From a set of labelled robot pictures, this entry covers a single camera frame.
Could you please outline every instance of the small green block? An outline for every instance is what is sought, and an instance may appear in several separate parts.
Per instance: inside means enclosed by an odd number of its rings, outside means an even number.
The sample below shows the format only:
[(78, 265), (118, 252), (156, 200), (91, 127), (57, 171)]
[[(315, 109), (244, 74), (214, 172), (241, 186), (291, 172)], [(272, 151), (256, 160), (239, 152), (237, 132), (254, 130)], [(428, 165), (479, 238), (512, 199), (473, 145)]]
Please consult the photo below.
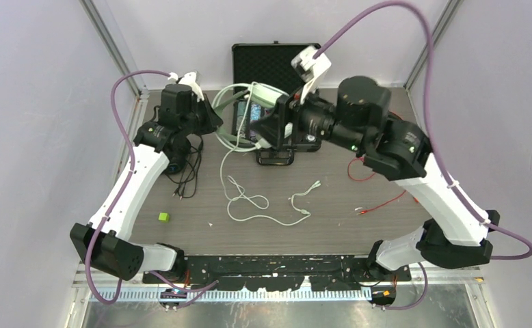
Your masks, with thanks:
[(159, 218), (161, 222), (169, 222), (170, 221), (170, 215), (167, 213), (159, 213)]

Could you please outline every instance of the white panel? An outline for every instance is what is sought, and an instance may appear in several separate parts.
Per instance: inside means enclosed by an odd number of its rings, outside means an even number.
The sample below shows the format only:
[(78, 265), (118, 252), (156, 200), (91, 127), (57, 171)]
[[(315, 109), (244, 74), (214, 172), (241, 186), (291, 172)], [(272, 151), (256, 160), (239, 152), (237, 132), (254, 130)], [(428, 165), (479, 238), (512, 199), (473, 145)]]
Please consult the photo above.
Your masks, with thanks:
[[(323, 44), (346, 22), (381, 1), (361, 0), (100, 0), (111, 11), (139, 69), (183, 74), (197, 70), (202, 87), (232, 82), (231, 46), (236, 43), (318, 42)], [(447, 0), (410, 0), (433, 27)], [(425, 39), (411, 12), (386, 8), (365, 18), (328, 51), (333, 66), (324, 86), (365, 74), (383, 84), (402, 85)], [(144, 78), (149, 89), (162, 81)]]
[[(119, 75), (78, 1), (0, 1), (0, 327), (63, 327), (79, 263), (69, 231), (118, 165)], [(126, 122), (135, 100), (119, 91)]]
[[(423, 78), (412, 88), (422, 106)], [(436, 49), (434, 135), (451, 173), (500, 226), (532, 240), (532, 5), (464, 1)], [(521, 254), (493, 232), (494, 254)], [(532, 327), (532, 258), (484, 266), (498, 327)]]

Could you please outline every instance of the tangled white cable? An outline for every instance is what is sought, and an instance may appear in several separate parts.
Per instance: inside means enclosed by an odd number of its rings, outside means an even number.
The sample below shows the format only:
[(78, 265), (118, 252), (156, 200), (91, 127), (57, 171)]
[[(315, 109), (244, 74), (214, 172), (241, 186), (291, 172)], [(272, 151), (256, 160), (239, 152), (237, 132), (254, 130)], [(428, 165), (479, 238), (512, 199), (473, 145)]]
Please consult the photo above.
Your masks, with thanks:
[[(250, 87), (249, 87), (249, 90), (250, 90), (250, 96), (249, 98), (252, 97), (252, 92), (254, 90), (254, 85), (256, 85), (256, 82), (253, 82)], [(250, 108), (250, 101), (247, 101), (246, 102), (246, 108), (244, 109), (244, 115), (242, 117), (242, 122), (245, 122), (245, 119), (246, 119), (246, 116), (248, 114), (248, 109)], [(254, 196), (250, 196), (248, 197), (246, 194), (245, 194), (245, 189), (244, 187), (242, 187), (238, 182), (236, 182), (236, 180), (232, 177), (232, 176), (227, 176), (227, 179), (229, 181), (229, 183), (231, 183), (232, 185), (236, 186), (236, 189), (238, 189), (238, 192), (239, 192), (239, 195), (236, 196), (236, 197), (232, 197), (230, 198), (228, 196), (228, 192), (226, 190), (226, 183), (224, 182), (224, 163), (226, 162), (226, 159), (228, 158), (228, 156), (230, 154), (232, 154), (232, 152), (235, 152), (237, 151), (239, 148), (238, 148), (238, 145), (239, 145), (239, 142), (240, 142), (240, 134), (241, 134), (241, 130), (242, 130), (242, 124), (240, 124), (240, 127), (238, 128), (238, 133), (237, 133), (237, 138), (236, 138), (236, 145), (233, 146), (232, 148), (230, 148), (230, 150), (226, 153), (226, 155), (224, 155), (224, 158), (222, 159), (222, 163), (220, 164), (220, 181), (222, 182), (222, 187), (224, 188), (224, 195), (226, 196), (226, 198), (228, 199), (228, 205), (226, 207), (226, 210), (228, 211), (228, 215), (230, 216), (230, 218), (234, 221), (238, 221), (238, 222), (244, 222), (244, 221), (248, 221), (248, 220), (251, 220), (251, 219), (255, 219), (255, 218), (259, 218), (259, 217), (263, 217), (265, 219), (271, 219), (272, 221), (282, 225), (282, 226), (286, 226), (286, 227), (289, 227), (289, 226), (294, 226), (296, 224), (299, 224), (300, 222), (302, 222), (303, 220), (309, 218), (312, 214), (310, 212), (308, 212), (307, 210), (304, 210), (304, 209), (300, 209), (300, 208), (297, 208), (295, 205), (294, 205), (294, 197), (295, 196), (305, 196), (305, 195), (308, 195), (308, 193), (310, 193), (314, 188), (317, 188), (317, 187), (320, 187), (321, 186), (321, 183), (320, 181), (316, 181), (314, 184), (312, 184), (312, 186), (310, 186), (310, 188), (303, 192), (303, 193), (295, 193), (291, 196), (291, 205), (292, 207), (300, 212), (301, 214), (304, 215), (304, 217), (302, 217), (301, 219), (293, 222), (293, 223), (284, 223), (284, 222), (281, 222), (280, 220), (278, 219), (275, 219), (273, 217), (270, 217), (268, 215), (252, 215), (251, 217), (247, 217), (245, 219), (237, 219), (235, 218), (232, 213), (230, 212), (230, 206), (232, 205), (233, 202), (236, 202), (238, 200), (247, 200), (249, 201), (252, 205), (254, 205), (256, 208), (260, 209), (260, 210), (265, 210), (267, 209), (269, 206), (270, 206), (270, 202), (268, 201), (268, 198), (266, 198), (265, 196), (262, 196), (262, 195), (254, 195)], [(261, 198), (265, 201), (265, 205), (264, 206), (261, 206), (260, 204), (256, 203), (253, 199), (255, 198)]]

